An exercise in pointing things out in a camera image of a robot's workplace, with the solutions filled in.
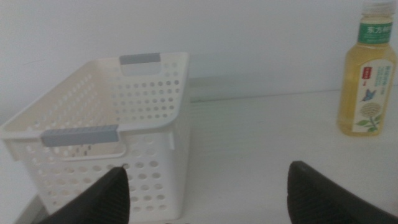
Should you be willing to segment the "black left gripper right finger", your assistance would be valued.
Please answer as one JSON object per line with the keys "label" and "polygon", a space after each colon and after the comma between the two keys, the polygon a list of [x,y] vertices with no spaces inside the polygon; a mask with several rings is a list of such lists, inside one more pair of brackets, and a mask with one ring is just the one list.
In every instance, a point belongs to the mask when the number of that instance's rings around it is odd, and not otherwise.
{"label": "black left gripper right finger", "polygon": [[397,217],[368,203],[303,161],[293,161],[287,178],[292,223],[390,223]]}

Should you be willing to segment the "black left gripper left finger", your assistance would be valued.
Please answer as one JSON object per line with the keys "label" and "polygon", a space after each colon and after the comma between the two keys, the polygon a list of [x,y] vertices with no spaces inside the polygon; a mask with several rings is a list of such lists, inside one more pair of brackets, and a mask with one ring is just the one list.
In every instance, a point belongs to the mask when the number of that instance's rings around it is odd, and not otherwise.
{"label": "black left gripper left finger", "polygon": [[127,173],[123,167],[113,167],[40,224],[128,224],[129,216]]}

